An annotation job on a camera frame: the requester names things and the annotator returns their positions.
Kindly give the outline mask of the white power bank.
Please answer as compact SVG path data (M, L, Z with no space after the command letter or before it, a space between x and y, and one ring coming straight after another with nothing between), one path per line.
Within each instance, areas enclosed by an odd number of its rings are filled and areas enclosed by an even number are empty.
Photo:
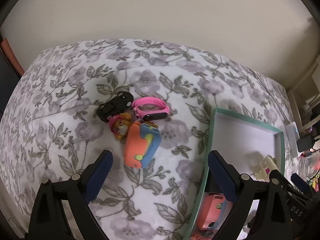
M292 158L299 157L299 151L297 147L297 141L300 139L298 128L295 122L291 122L290 124L285 126L287 138L290 145L290 152Z

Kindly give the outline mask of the cream wooden shelf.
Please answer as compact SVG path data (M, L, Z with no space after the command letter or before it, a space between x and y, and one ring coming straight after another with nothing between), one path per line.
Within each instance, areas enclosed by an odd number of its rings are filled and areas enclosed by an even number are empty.
M319 57L287 91L299 135L319 123Z

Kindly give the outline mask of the pink smart wristband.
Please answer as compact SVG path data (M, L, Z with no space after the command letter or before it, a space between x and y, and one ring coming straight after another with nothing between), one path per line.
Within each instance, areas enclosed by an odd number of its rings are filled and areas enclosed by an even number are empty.
M165 119L170 107L156 97L142 97L132 103L132 109L137 118L143 121L155 121Z

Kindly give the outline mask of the floral grey white blanket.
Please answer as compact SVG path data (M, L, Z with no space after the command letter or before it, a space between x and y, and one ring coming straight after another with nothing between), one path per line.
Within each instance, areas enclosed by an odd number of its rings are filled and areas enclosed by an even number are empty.
M124 165L124 143L96 114L129 92L170 107L147 168ZM200 188L210 114L223 108L279 129L292 121L283 86L240 63L174 43L128 38L44 50L1 120L1 179L25 220L42 182L69 179L103 150L114 163L89 205L110 239L182 239Z

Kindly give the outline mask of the orange blue toy car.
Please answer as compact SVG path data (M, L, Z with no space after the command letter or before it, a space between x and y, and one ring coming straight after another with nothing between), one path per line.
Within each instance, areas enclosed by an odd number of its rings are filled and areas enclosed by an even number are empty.
M157 128L134 122L127 134L124 148L124 164L132 168L147 168L161 144Z

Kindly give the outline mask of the teal white cardboard box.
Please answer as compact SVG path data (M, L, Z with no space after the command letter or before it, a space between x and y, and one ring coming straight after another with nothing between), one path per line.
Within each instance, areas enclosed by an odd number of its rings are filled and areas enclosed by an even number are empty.
M209 125L200 189L183 239L191 239L191 236L200 229L197 222L208 196L206 185L211 177L207 155L212 150L217 150L226 163L233 165L240 174L246 173L252 179L255 179L254 174L259 172L267 155L276 158L278 170L281 174L285 174L283 131L245 115L216 108L211 115Z

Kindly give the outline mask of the black charger block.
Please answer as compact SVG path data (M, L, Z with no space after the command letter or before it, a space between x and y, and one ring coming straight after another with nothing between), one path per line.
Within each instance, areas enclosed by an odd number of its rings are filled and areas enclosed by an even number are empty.
M311 135L307 135L306 137L300 138L297 140L297 148L298 152L304 152L311 148L313 148L315 144L315 139Z

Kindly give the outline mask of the small orange blue toy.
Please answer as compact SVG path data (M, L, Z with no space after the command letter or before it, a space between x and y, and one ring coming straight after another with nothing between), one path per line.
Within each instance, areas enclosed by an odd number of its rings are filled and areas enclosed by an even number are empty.
M200 230L212 230L214 228L225 202L226 199L223 194L205 194L196 221L196 225Z

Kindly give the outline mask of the dark cabinet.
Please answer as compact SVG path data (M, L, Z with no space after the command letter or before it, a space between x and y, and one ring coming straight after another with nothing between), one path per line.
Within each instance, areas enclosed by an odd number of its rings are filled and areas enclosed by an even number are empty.
M25 71L18 62L6 38L1 36L1 117Z

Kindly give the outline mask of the pink brown dog figurine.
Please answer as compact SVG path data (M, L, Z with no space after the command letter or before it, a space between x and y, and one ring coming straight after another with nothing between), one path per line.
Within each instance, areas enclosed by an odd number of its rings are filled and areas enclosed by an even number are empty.
M129 112L120 113L108 117L110 131L117 140L127 136L129 128L132 125L132 115Z

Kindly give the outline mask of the colourful clutter pile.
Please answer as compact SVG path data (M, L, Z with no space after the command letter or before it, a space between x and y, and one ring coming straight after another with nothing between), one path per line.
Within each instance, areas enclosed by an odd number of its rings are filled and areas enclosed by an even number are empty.
M319 151L306 152L298 157L298 175L316 192L319 191Z

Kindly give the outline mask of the cream plastic toy chair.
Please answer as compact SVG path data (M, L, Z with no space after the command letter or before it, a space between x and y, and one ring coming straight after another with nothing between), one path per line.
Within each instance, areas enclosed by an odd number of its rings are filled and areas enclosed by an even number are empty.
M269 175L273 170L279 170L277 160L267 155L261 162L256 161L252 165L253 175L256 180L269 181Z

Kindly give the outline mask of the black toy car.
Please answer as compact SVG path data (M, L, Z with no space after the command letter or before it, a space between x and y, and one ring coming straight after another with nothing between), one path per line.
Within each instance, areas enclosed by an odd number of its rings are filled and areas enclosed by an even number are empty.
M129 92L119 92L114 98L110 99L106 103L99 105L97 109L97 116L100 120L108 123L109 118L123 113L129 109L134 101L134 97Z

